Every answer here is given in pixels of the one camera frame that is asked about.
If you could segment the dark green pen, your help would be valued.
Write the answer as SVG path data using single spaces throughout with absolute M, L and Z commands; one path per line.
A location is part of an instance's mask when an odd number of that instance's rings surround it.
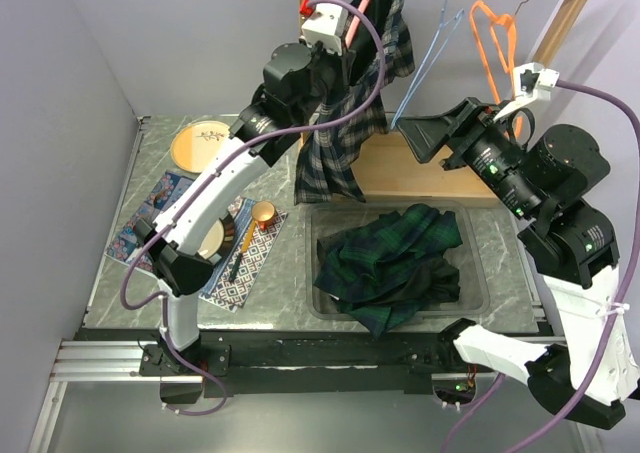
M 234 263 L 233 263 L 233 266 L 231 268 L 231 271 L 229 273 L 228 279 L 227 279 L 228 282 L 233 283 L 236 280 L 237 275 L 238 275 L 238 271 L 239 271 L 239 268 L 240 268 L 240 265 L 241 265 L 241 262 L 242 262 L 242 257 L 243 257 L 243 253 L 242 252 L 240 252 L 236 256 L 236 258 L 234 260 Z

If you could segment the orange plastic hanger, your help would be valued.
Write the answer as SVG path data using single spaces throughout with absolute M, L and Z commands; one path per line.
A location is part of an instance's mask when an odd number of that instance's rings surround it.
M 502 67 L 503 72 L 509 76 L 511 80 L 511 87 L 514 91 L 514 80 L 512 79 L 512 73 L 515 68 L 515 59 L 518 44 L 516 18 L 521 8 L 529 1 L 530 0 L 522 0 L 516 7 L 515 11 L 511 14 L 504 13 L 498 15 L 483 0 L 476 0 L 472 4 L 468 15 L 471 32 L 479 54 L 479 58 L 484 68 L 492 99 L 496 104 L 498 104 L 502 100 L 502 97 L 499 93 L 498 86 L 493 75 L 492 67 L 490 66 L 487 52 L 479 33 L 476 14 L 483 14 L 488 21 L 489 37 L 498 55 L 500 66 Z M 506 50 L 503 50 L 501 46 L 496 30 L 497 27 L 502 28 L 505 31 L 507 40 Z

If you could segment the navy beige plaid skirt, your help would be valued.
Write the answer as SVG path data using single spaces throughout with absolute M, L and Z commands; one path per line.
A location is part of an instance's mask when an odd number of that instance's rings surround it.
M 403 18 L 404 5 L 405 0 L 371 0 L 365 12 L 382 40 L 384 87 L 398 78 L 408 77 L 415 70 L 411 35 Z M 363 25 L 359 25 L 351 47 L 356 52 L 356 59 L 346 94 L 337 103 L 324 103 L 319 107 L 319 124 L 343 118 L 374 91 L 379 60 L 375 44 Z M 388 131 L 382 98 L 376 96 L 367 109 L 349 121 L 312 132 L 298 154 L 294 203 L 324 203 L 335 195 L 363 202 L 365 196 L 351 165 L 358 159 L 365 141 Z

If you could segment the blue patterned placemat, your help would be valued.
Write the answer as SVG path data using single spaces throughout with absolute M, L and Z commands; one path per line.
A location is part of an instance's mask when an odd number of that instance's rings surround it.
M 128 264 L 138 253 L 133 227 L 138 219 L 154 219 L 169 209 L 193 183 L 193 180 L 167 170 L 153 187 L 147 198 L 133 216 L 116 233 L 106 248 L 106 255 L 120 263 Z M 243 254 L 236 280 L 227 281 L 236 256 L 240 253 L 246 233 L 249 229 L 251 209 L 256 200 L 238 197 L 228 207 L 231 212 L 236 233 L 227 258 L 214 265 L 213 273 L 206 285 L 200 290 L 199 298 L 228 312 L 242 308 L 251 289 L 277 239 L 288 214 L 280 209 L 265 230 L 257 228 L 249 249 Z

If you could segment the pink hanger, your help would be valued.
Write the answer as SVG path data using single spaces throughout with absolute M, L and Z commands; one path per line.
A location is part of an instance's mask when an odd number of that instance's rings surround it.
M 368 5 L 369 5 L 370 1 L 371 0 L 361 0 L 360 1 L 357 9 L 361 14 L 364 14 L 366 12 L 366 9 L 368 8 Z M 358 15 L 354 15 L 352 20 L 351 20 L 351 23 L 349 25 L 349 28 L 346 31 L 346 35 L 345 35 L 344 40 L 345 40 L 345 46 L 348 49 L 351 48 L 353 39 L 354 39 L 354 37 L 356 35 L 356 32 L 357 32 L 357 29 L 359 27 L 360 21 L 361 21 L 360 17 Z

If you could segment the black rimmed plate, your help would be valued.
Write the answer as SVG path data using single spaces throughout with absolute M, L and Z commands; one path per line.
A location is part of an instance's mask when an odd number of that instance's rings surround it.
M 218 219 L 202 241 L 198 254 L 216 265 L 228 257 L 236 233 L 234 218 L 230 211 Z

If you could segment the green navy plaid skirt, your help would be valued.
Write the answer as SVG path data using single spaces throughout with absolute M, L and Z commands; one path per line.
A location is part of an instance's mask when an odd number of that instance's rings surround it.
M 454 212 L 413 204 L 319 241 L 313 286 L 379 338 L 429 306 L 459 300 L 460 272 L 444 254 L 462 244 Z

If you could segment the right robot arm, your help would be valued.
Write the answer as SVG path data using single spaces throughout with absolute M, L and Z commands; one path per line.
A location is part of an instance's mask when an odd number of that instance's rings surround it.
M 436 116 L 396 126 L 417 161 L 450 150 L 443 169 L 466 167 L 526 227 L 518 237 L 551 290 L 563 344 L 533 344 L 460 319 L 440 335 L 438 360 L 449 371 L 491 368 L 526 385 L 548 412 L 609 430 L 639 395 L 633 359 L 615 299 L 619 251 L 610 220 L 585 201 L 610 166 L 596 140 L 571 125 L 550 127 L 533 145 L 515 138 L 495 105 L 468 98 Z

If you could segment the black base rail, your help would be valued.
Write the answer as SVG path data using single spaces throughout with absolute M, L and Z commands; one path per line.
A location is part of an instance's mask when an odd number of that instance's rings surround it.
M 432 392 L 437 376 L 483 372 L 469 366 L 436 333 L 205 331 L 183 354 L 190 370 L 158 339 L 144 346 L 139 373 L 158 377 L 162 398 L 194 402 L 198 394 Z

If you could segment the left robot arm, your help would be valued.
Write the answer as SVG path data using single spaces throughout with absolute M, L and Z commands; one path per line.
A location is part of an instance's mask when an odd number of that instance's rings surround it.
M 262 176 L 309 128 L 316 109 L 346 92 L 357 53 L 320 41 L 279 46 L 263 68 L 263 80 L 238 115 L 220 152 L 179 200 L 135 227 L 141 252 L 151 261 L 162 301 L 158 348 L 174 373 L 188 374 L 205 355 L 197 326 L 198 294 L 213 275 L 199 252 L 205 235 L 231 202 Z

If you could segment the clear plastic bin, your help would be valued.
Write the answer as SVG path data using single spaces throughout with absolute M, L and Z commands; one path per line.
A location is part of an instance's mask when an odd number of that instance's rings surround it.
M 456 302 L 440 303 L 421 310 L 410 320 L 412 324 L 425 321 L 454 321 L 458 317 L 471 318 L 489 307 L 489 292 L 479 249 L 467 209 L 453 199 L 433 197 L 378 197 L 367 203 L 336 201 L 311 206 L 305 218 L 306 248 L 306 304 L 310 313 L 320 320 L 350 322 L 352 318 L 339 312 L 330 296 L 313 285 L 320 270 L 317 240 L 343 230 L 364 226 L 380 215 L 404 212 L 409 206 L 423 203 L 444 213 L 455 215 L 462 244 L 449 249 L 444 258 L 459 270 L 460 295 Z

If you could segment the light blue wire hanger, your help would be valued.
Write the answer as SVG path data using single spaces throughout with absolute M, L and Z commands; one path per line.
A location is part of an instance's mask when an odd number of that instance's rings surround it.
M 391 128 L 394 129 L 403 116 L 406 108 L 411 103 L 412 99 L 420 89 L 420 86 L 426 79 L 427 75 L 430 73 L 432 68 L 434 67 L 437 60 L 442 55 L 444 49 L 447 47 L 452 35 L 455 33 L 457 28 L 459 27 L 463 14 L 465 10 L 463 8 L 459 9 L 454 15 L 447 18 L 446 11 L 448 7 L 449 0 L 443 0 L 442 7 L 440 10 L 439 23 L 436 29 L 436 32 L 433 35 L 431 43 L 422 58 L 422 61 L 417 68 L 413 79 L 409 87 L 407 88 L 404 97 L 402 98 L 394 116 L 391 120 Z

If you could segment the wooden clothes rack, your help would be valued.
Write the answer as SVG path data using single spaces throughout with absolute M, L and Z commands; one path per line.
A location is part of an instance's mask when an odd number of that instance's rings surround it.
M 587 2 L 562 1 L 538 42 L 533 61 L 551 64 Z M 420 164 L 400 135 L 377 135 L 364 144 L 353 170 L 363 192 L 374 197 L 457 198 L 480 206 L 495 205 L 491 191 L 470 170 L 442 170 L 438 162 L 448 152 L 445 148 L 433 161 Z

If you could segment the beige round plate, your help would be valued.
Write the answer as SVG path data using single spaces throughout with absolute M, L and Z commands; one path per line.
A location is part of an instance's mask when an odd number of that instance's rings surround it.
M 190 124 L 179 131 L 171 143 L 170 155 L 180 169 L 202 173 L 216 157 L 229 136 L 229 126 L 215 120 Z

